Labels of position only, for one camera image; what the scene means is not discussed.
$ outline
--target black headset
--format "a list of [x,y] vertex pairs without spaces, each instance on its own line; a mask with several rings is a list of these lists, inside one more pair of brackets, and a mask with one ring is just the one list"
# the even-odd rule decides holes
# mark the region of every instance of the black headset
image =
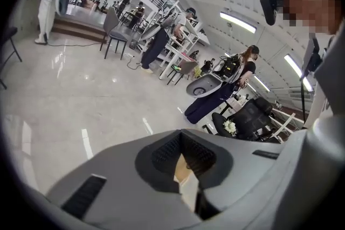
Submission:
[[267,24],[270,26],[274,25],[277,16],[277,0],[260,0],[260,3],[263,7]]

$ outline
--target white sneaker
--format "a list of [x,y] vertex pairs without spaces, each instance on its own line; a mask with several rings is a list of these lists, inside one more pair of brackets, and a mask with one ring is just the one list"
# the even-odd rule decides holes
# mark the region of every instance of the white sneaker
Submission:
[[145,68],[142,68],[142,67],[141,67],[141,70],[143,70],[143,71],[145,71],[146,73],[149,73],[149,74],[152,74],[152,73],[153,73],[153,71],[152,71],[150,68],[145,69]]

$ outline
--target glossy floor tile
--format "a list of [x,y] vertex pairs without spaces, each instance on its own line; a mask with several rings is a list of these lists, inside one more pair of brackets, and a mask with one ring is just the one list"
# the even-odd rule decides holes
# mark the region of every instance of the glossy floor tile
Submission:
[[[160,62],[149,75],[126,65],[120,53],[87,45],[92,41],[53,33],[50,43],[17,42],[23,59],[12,56],[2,73],[2,121],[13,160],[23,180],[46,193],[62,176],[99,151],[162,131],[198,125],[182,114],[193,98],[190,81],[176,86],[159,80]],[[126,48],[125,54],[139,54]],[[130,63],[134,67],[136,57]]]

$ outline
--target wall light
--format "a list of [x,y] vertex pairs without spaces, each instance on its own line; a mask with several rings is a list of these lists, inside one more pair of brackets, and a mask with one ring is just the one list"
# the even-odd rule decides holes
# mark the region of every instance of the wall light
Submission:
[[[290,55],[286,55],[284,57],[284,59],[290,64],[290,66],[292,67],[292,69],[294,69],[294,71],[296,72],[296,74],[298,75],[298,77],[302,76],[302,70],[298,67],[298,65],[295,63],[295,61],[291,58]],[[303,79],[303,84],[306,87],[306,89],[311,92],[313,91],[313,87],[310,84],[310,82],[307,80],[307,78]]]
[[255,78],[259,83],[261,83],[261,85],[262,85],[263,87],[265,87],[265,89],[266,89],[268,92],[270,92],[269,88],[268,88],[267,86],[265,86],[265,84],[264,84],[257,76],[254,76],[254,78]]
[[237,17],[234,17],[234,16],[230,16],[228,15],[227,13],[224,13],[224,12],[220,12],[220,17],[221,18],[224,18],[230,22],[233,22],[241,27],[243,27],[244,29],[252,32],[253,34],[255,34],[257,28],[254,27],[253,25],[250,25],[248,24],[247,22],[244,22],[243,20],[237,18]]
[[256,92],[256,90],[254,89],[254,87],[252,87],[249,83],[247,83],[247,85]]

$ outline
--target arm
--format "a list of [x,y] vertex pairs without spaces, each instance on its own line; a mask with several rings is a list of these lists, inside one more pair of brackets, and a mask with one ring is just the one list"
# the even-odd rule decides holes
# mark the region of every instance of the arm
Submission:
[[183,36],[181,35],[181,31],[180,31],[181,27],[182,27],[182,25],[179,23],[174,28],[174,36],[179,38],[179,39],[183,39]]

